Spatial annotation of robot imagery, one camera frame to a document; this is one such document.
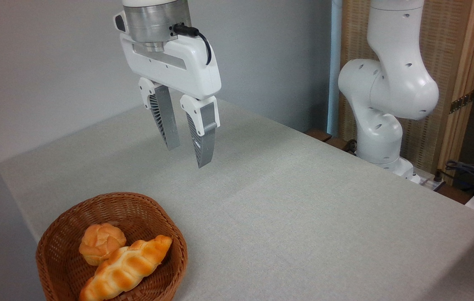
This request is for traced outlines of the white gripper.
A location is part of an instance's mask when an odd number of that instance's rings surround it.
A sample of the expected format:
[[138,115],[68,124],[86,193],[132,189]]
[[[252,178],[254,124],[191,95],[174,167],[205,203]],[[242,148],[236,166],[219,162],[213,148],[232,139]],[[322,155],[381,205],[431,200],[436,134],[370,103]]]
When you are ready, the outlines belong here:
[[217,99],[212,97],[221,89],[212,46],[201,36],[177,34],[175,26],[181,30],[189,28],[184,23],[156,26],[162,29],[162,36],[147,43],[132,38],[125,12],[115,15],[114,23],[128,66],[141,76],[138,86],[144,106],[151,111],[168,150],[181,144],[169,92],[172,88],[187,94],[181,97],[180,103],[186,112],[198,168],[210,163],[215,131],[221,125]]

